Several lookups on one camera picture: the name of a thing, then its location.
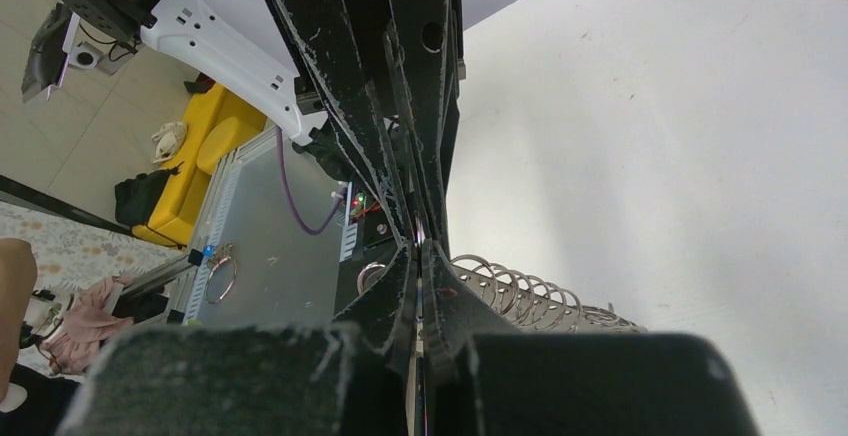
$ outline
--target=yellow cushion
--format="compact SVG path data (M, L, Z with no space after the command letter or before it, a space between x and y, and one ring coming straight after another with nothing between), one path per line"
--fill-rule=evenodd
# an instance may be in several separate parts
M133 234L137 238L162 246L174 246L175 242L187 246L197 222L197 216L200 214L203 198L206 196L206 188L209 187L211 179L203 171L195 171L194 178L188 186L185 204L183 204L177 217L162 226L150 226L150 229L145 226L135 226L132 229Z
M197 153L197 167L206 174L215 172L221 156L250 141L256 130L238 118L227 118L206 137Z
M173 159L161 166L170 169L180 165L180 174L171 176L165 185L147 224L149 228L142 225L132 229L137 237L165 246L173 246L173 241L188 243L209 187L210 174L214 172L218 159L262 131L266 118L253 106L216 84L206 94L191 98L183 120L188 126L185 143ZM224 126L219 134L212 137L203 151L205 169L198 171L201 149L221 124Z
M183 116L183 121L188 126L185 143L173 159L162 164L162 169L180 165L180 174L168 179L168 184L165 185L165 190L162 191L162 196L156 203L156 209L150 216L148 225L151 228L162 227L180 214L197 168L197 153L203 141L215 127L226 93L227 90L223 86L216 84L206 94L198 94L191 98Z

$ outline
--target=white shoe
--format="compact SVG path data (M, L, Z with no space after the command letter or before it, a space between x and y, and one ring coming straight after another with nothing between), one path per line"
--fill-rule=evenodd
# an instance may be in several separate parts
M158 143L156 146L156 156L153 158L153 164L164 163L165 161L173 158L174 155L177 154L177 151L179 151L183 146L187 133L188 128L183 122L166 123L162 125L162 127L159 128L159 131L150 137L154 143Z
M21 407L26 401L26 389L17 384L9 385L9 392L6 393L6 399L0 401L0 413L11 413Z

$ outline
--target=person's arm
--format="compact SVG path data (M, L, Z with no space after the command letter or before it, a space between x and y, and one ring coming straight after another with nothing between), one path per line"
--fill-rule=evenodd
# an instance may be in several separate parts
M0 239L0 401L18 360L18 339L38 269L32 248L19 239Z

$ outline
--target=floor tile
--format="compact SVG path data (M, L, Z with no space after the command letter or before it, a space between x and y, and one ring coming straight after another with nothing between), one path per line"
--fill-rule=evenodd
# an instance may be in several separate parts
M0 174L44 190L71 154L109 90L70 72L49 101L24 107L29 42L0 22Z
M197 74L166 54L143 48L127 64L114 92L156 118L180 121L190 98L183 81L193 81Z
M48 194L114 221L115 184L155 169L150 136L168 121L114 92L62 167Z
M0 0L0 21L31 38L59 0Z

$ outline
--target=white metal bracket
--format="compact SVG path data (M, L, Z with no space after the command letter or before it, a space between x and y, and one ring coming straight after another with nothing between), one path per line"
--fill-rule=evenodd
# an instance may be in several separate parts
M160 0L156 24L141 27L141 41L203 72L282 128L297 144L327 120L303 115L294 95L295 73L270 57L212 12L202 0Z

